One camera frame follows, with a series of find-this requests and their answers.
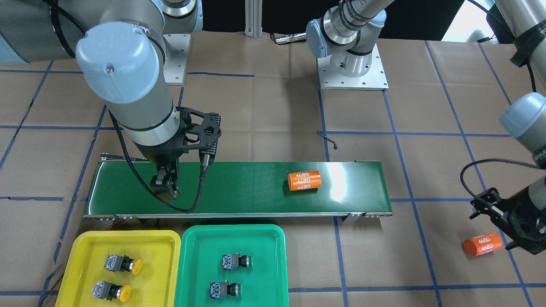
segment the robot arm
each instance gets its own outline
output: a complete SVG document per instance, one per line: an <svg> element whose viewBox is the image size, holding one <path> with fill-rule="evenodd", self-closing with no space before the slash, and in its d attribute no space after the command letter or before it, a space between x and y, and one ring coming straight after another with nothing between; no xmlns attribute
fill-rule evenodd
<svg viewBox="0 0 546 307"><path fill-rule="evenodd" d="M518 52L511 61L519 67L529 63L542 84L546 85L545 2L497 0L496 5L516 37ZM537 166L527 166L539 169L546 169L545 111L546 98L539 93L529 93L512 104L500 119L506 131L532 153ZM501 198L494 187L490 188L479 194L471 204L475 209L471 219L486 214L513 240L506 246L507 250L521 247L535 255L546 249L546 178L537 180L507 199Z"/></svg>
<svg viewBox="0 0 546 307"><path fill-rule="evenodd" d="M317 58L350 50L371 52L387 17L384 8L394 0L342 0L322 18L307 24L307 42Z"/></svg>
<svg viewBox="0 0 546 307"><path fill-rule="evenodd" d="M207 170L221 135L220 116L175 107L163 76L170 54L163 27L169 33L201 30L200 0L4 2L0 50L8 52L0 52L0 61L74 55L90 88L106 101L115 126L119 122L156 165L151 187L159 198L173 200L179 194L180 155L199 150L201 169ZM191 115L203 122L196 125Z"/></svg>

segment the metal mounting plate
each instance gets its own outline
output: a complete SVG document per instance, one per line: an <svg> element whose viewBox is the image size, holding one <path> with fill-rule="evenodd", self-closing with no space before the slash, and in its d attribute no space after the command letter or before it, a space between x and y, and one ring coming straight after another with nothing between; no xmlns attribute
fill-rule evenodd
<svg viewBox="0 0 546 307"><path fill-rule="evenodd" d="M331 57L327 56L317 59L318 78L322 89L382 91L389 88L377 45L372 50L370 70L361 77L347 77L338 73L330 64Z"/></svg>
<svg viewBox="0 0 546 307"><path fill-rule="evenodd" d="M170 44L168 57L163 66L163 75L168 85L184 85L186 64L188 63L190 34L164 34L163 37Z"/></svg>

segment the blue tape line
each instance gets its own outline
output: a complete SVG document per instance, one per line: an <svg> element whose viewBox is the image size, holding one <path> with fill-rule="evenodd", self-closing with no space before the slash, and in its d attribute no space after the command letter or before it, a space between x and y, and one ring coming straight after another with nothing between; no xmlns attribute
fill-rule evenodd
<svg viewBox="0 0 546 307"><path fill-rule="evenodd" d="M59 257L60 251L61 251L61 242L57 242L57 249L55 249L55 254L53 255L53 262L57 263L57 258Z"/></svg>
<svg viewBox="0 0 546 307"><path fill-rule="evenodd" d="M49 67L48 70L0 69L0 72L1 73L40 73L40 74L48 72L51 74L83 74L83 72L77 72L74 70L49 70L50 68L51 67Z"/></svg>
<svg viewBox="0 0 546 307"><path fill-rule="evenodd" d="M336 230L336 246L337 246L337 258L340 263L340 275L341 275L341 292L343 293L343 305L349 307L349 299L347 297L347 285L345 283L345 268L343 267L343 254L341 252L341 240L340 240L340 229L337 224L337 217L334 219L334 229Z"/></svg>
<svg viewBox="0 0 546 307"><path fill-rule="evenodd" d="M0 296L39 296L42 293L43 291L0 291ZM59 291L51 292L51 295L58 295L58 294L59 294Z"/></svg>
<svg viewBox="0 0 546 307"><path fill-rule="evenodd" d="M485 54L485 51L483 50L482 45L478 44L478 47L479 47L480 51L482 52L483 57L485 58L485 61L487 62L487 65L489 65L489 68L491 68L491 72L493 73L493 76L495 76L495 79L497 80L498 85L501 87L502 93L506 97L506 101L508 101L509 105L512 105L512 101L508 97L508 94L506 94L505 87L502 86L501 80L498 78L497 73L495 72L495 70L493 68L493 65L491 65L491 62L489 62L489 59L487 58L487 55Z"/></svg>
<svg viewBox="0 0 546 307"><path fill-rule="evenodd" d="M434 60L434 56L432 55L432 52L431 52L430 47L429 47L429 43L427 41L425 41L425 46L426 46L427 51L429 52L430 58L432 60L432 64L434 65L434 69L436 70L436 74L438 75L438 78L440 80L440 83L442 84L444 92L446 93L447 100L449 102L449 105L451 106L451 109L453 111L453 115L455 116L455 120L457 121L457 125L459 126L459 129L461 130L461 133L464 134L464 130L463 130L462 125L461 125L461 123L459 121L459 116L457 115L457 112L455 111L455 108L453 106L453 102L451 100L451 97L449 96L446 85L445 85L445 83L444 83L444 81L442 79L442 75L440 74L440 71L438 70L438 66L436 65L436 61ZM468 149L468 154L470 155L470 158L472 159L473 162L475 162L476 160L474 159L474 154L472 153L472 150L470 149L470 144L468 143L467 138L464 135L463 135L462 138L465 141L466 148ZM474 168L476 169L476 173L478 174L478 178L480 180L480 183L482 184L483 190L484 191L487 190L486 185L485 185L485 181L483 180L482 174L479 171L478 166L475 165ZM507 245L508 243L506 241L505 234L502 233L502 232L501 232L501 237L502 237L503 241L505 242L505 245ZM510 260L512 261L514 271L515 271L516 275L518 276L518 280L520 282L520 286L521 286L521 289L523 290L525 298L527 299L527 303L528 303L529 307L532 307L533 303L531 302L531 298L529 297L529 293L527 292L527 288L525 287L525 284L523 282L523 278L521 277L521 274L520 274L518 265L515 262L514 256L512 255L511 251L508 251L508 255L510 257Z"/></svg>
<svg viewBox="0 0 546 307"><path fill-rule="evenodd" d="M21 126L23 129L95 130L96 127L79 126Z"/></svg>
<svg viewBox="0 0 546 307"><path fill-rule="evenodd" d="M502 238L502 241L504 242L505 246L508 246L508 241L506 240L506 235L502 231L501 231L501 238ZM518 277L520 287L523 290L523 294L525 295L525 299L527 299L527 304L529 305L529 307L533 307L533 302L531 301L531 297L529 296L529 292L527 291L527 287L525 286L525 283L523 282L523 277L521 277L521 273L519 271L518 264L515 262L514 255L512 254L512 251L508 251L508 256L510 257L510 261L512 262L512 265L514 266L515 274Z"/></svg>
<svg viewBox="0 0 546 307"><path fill-rule="evenodd" d="M400 163L402 164L402 170L404 172L404 177L406 179L406 185L408 187L408 192L409 192L409 197L411 198L411 203L412 203L412 207L413 207L413 213L415 215L415 220L417 222L417 228L419 229L419 235L421 237L421 243L423 244L423 250L425 252L425 258L426 258L426 262L429 266L429 272L430 272L430 277L432 279L432 285L434 286L434 293L436 294L436 300L438 301L438 307L442 307L442 298L440 297L440 291L438 290L438 287L437 287L437 282L436 282L436 275L434 274L434 267L432 266L432 260L430 259L430 254L429 254L429 248L426 244L426 239L425 239L425 234L423 232L423 226L421 225L421 219L419 218L419 212L417 210L417 205L415 203L415 200L414 200L414 196L413 196L413 190L411 188L411 183L410 183L410 177L408 175L408 172L407 172L407 169L406 169L406 162L404 161L404 156L402 154L402 147L400 146L400 140L398 139L398 135L396 134L396 126L394 125L394 119L393 119L393 114L390 110L390 106L389 106L389 100L387 99L387 94L383 91L383 99L385 100L385 106L387 107L387 113L389 114L389 121L390 121L390 125L391 127L393 128L393 132L394 132L394 140L396 141L396 147L398 149L398 155L400 156Z"/></svg>
<svg viewBox="0 0 546 307"><path fill-rule="evenodd" d="M8 200L38 200L41 202L61 202L64 200L64 197L19 197L19 196L0 196L0 199Z"/></svg>
<svg viewBox="0 0 546 307"><path fill-rule="evenodd" d="M510 134L490 134L490 133L465 133L467 137L493 137L493 138L511 138Z"/></svg>
<svg viewBox="0 0 546 307"><path fill-rule="evenodd" d="M290 288L289 293L316 293L316 292L341 292L341 288Z"/></svg>
<svg viewBox="0 0 546 307"><path fill-rule="evenodd" d="M51 272L51 274L49 274L47 278L51 279L53 275L55 275L62 267L64 267L64 264L59 265L55 270L53 270L53 272Z"/></svg>
<svg viewBox="0 0 546 307"><path fill-rule="evenodd" d="M393 135L393 132L387 131L326 131L327 134L381 134Z"/></svg>
<svg viewBox="0 0 546 307"><path fill-rule="evenodd" d="M52 70L52 71L50 71L50 73L52 73L52 74L80 74L80 75L84 74L84 72L76 72L76 71L71 71L71 70Z"/></svg>
<svg viewBox="0 0 546 307"><path fill-rule="evenodd" d="M449 103L449 106L451 107L451 111L453 112L453 116L455 117L455 121L457 122L457 126L459 126L459 130L462 134L462 139L465 141L466 148L468 149L468 154L470 155L470 158L472 159L472 162L475 162L476 159L474 159L474 154L472 153L472 150L470 149L470 144L468 143L468 139L465 136L465 131L462 128L461 121L459 120L459 116L457 115L457 111L455 111L455 106L453 105L453 101L451 100L451 96L449 95L449 92L447 91L446 84L443 81L442 75L440 74L440 70L438 69L438 65L436 64L436 60L434 59L432 55L432 51L430 50L429 43L425 41L426 49L429 53L430 59L432 60L432 65L434 65L434 69L436 70L436 74L438 75L438 79L440 80L440 83L442 84L442 88L444 90L444 93L446 94L447 101ZM483 190L487 190L485 188L485 185L483 184L483 178L482 175L479 172L478 166L474 165L474 169L476 170L476 173L478 174L478 177L480 178L480 181L482 182L482 188Z"/></svg>
<svg viewBox="0 0 546 307"><path fill-rule="evenodd" d="M546 284L525 284L528 288L546 288ZM461 290L461 289L507 289L521 288L520 284L475 284L475 285L438 285L439 290ZM347 292L386 292L386 291L429 291L434 286L387 286L387 287L347 287ZM313 293L313 292L341 292L338 287L332 288L290 288L290 293Z"/></svg>
<svg viewBox="0 0 546 307"><path fill-rule="evenodd" d="M0 73L39 73L44 74L47 70L30 70L30 69L0 69Z"/></svg>
<svg viewBox="0 0 546 307"><path fill-rule="evenodd" d="M499 288L521 288L520 284L478 284L478 285L445 285L439 286L442 290L456 289L499 289Z"/></svg>
<svg viewBox="0 0 546 307"><path fill-rule="evenodd" d="M540 282L532 282L530 284L525 284L525 286L527 288L546 288L546 284L545 283L540 283Z"/></svg>
<svg viewBox="0 0 546 307"><path fill-rule="evenodd" d="M328 136L326 133L326 119L324 117L324 106L322 103L322 93L320 89L317 89L318 93L318 105L321 108L321 122L322 122L322 132L324 136ZM324 154L326 155L326 162L330 162L330 151L328 150L328 141L324 138Z"/></svg>
<svg viewBox="0 0 546 307"><path fill-rule="evenodd" d="M380 134L380 135L433 135L440 137L492 137L509 138L510 134L494 133L442 133L442 132L390 132L390 131L326 131L327 134Z"/></svg>
<svg viewBox="0 0 546 307"><path fill-rule="evenodd" d="M45 71L44 76L41 79L40 85L38 85L38 88L36 89L36 92L34 93L34 96L32 97L31 103L28 105L27 111L25 112L23 119L19 123L19 126L17 127L15 134L11 138L8 148L4 152L4 156L2 156L2 159L0 160L0 169L4 166L4 162L8 158L9 152L11 151L11 148L13 147L13 144L15 143L15 139L17 138L17 135L19 134L19 131L21 130L21 126L23 125L23 122L25 121L25 119L27 119L28 113L31 111L31 108L34 105L34 102L36 101L38 94L40 93L41 87L44 86L45 78L48 77L48 72L51 69L52 65L53 65L53 61L49 63L48 69Z"/></svg>
<svg viewBox="0 0 546 307"><path fill-rule="evenodd" d="M51 277L48 276L48 278L45 279L44 288L42 289L41 294L40 294L40 300L38 301L38 307L41 307L41 305L45 301L45 296L48 294L48 288L49 288L49 283L50 282L51 282Z"/></svg>
<svg viewBox="0 0 546 307"><path fill-rule="evenodd" d="M332 140L331 138L329 138L328 135L326 135L326 133L324 133L323 131L317 131L317 134L320 135L321 137L323 137L326 141L332 143L333 146L334 146L334 150L337 150L337 143L336 143L336 141L334 141L334 140Z"/></svg>
<svg viewBox="0 0 546 307"><path fill-rule="evenodd" d="M70 202L70 207L68 208L68 212L66 215L66 218L64 219L64 225L63 229L61 231L61 241L64 239L64 235L66 234L67 227L68 227L68 221L70 220L70 216L72 213L72 210L74 209L74 204L77 200L78 192L80 191L81 182L84 179L85 170L87 169L87 164L89 163L89 159L91 158L91 152L93 151L93 147L95 146L95 141L97 140L97 134L100 130L100 125L102 124L102 120L104 118L104 114L106 113L106 105L103 106L102 113L100 114L99 121L97 123L95 133L93 135L93 140L91 141L91 144L89 145L89 150L87 151L87 156L85 157L84 165L81 168L80 177L78 178L78 183L76 184L76 189L74 190L74 195L72 196L72 201Z"/></svg>
<svg viewBox="0 0 546 307"><path fill-rule="evenodd" d="M470 202L472 198L391 198L391 202Z"/></svg>
<svg viewBox="0 0 546 307"><path fill-rule="evenodd" d="M380 292L380 291L422 291L434 290L434 286L398 286L398 287L349 287L348 292Z"/></svg>
<svg viewBox="0 0 546 307"><path fill-rule="evenodd" d="M182 96L184 96L184 87L180 87L180 94L178 95L178 106L182 106Z"/></svg>
<svg viewBox="0 0 546 307"><path fill-rule="evenodd" d="M221 73L208 73L208 72L191 72L188 75L212 75L212 76L241 76L241 77L250 77L254 78L254 75L245 75L245 74L221 74Z"/></svg>

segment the green tray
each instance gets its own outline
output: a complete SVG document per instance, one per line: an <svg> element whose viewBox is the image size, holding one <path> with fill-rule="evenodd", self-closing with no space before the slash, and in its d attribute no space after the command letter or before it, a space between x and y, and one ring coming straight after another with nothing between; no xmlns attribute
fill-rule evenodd
<svg viewBox="0 0 546 307"><path fill-rule="evenodd" d="M135 162L147 181L150 162ZM322 187L288 190L289 173L319 170ZM180 163L182 195L172 202L190 208L199 181L199 163ZM169 210L139 185L125 161L98 165L85 217L279 217L389 216L392 214L381 162L216 162L209 168L201 202L191 214Z"/></svg>
<svg viewBox="0 0 546 307"><path fill-rule="evenodd" d="M250 268L223 270L222 255L252 257ZM276 225L193 226L182 236L175 307L289 306L286 241ZM210 283L241 284L241 296L211 299Z"/></svg>

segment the black background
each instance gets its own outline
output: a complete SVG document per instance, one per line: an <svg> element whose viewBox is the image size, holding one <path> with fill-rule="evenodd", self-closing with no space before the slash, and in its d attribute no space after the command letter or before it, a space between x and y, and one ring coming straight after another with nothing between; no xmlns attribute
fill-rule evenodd
<svg viewBox="0 0 546 307"><path fill-rule="evenodd" d="M203 30L243 32L245 0L202 0ZM464 0L395 0L379 37L442 40ZM266 33L305 32L307 23L320 17L338 0L263 0L262 29Z"/></svg>

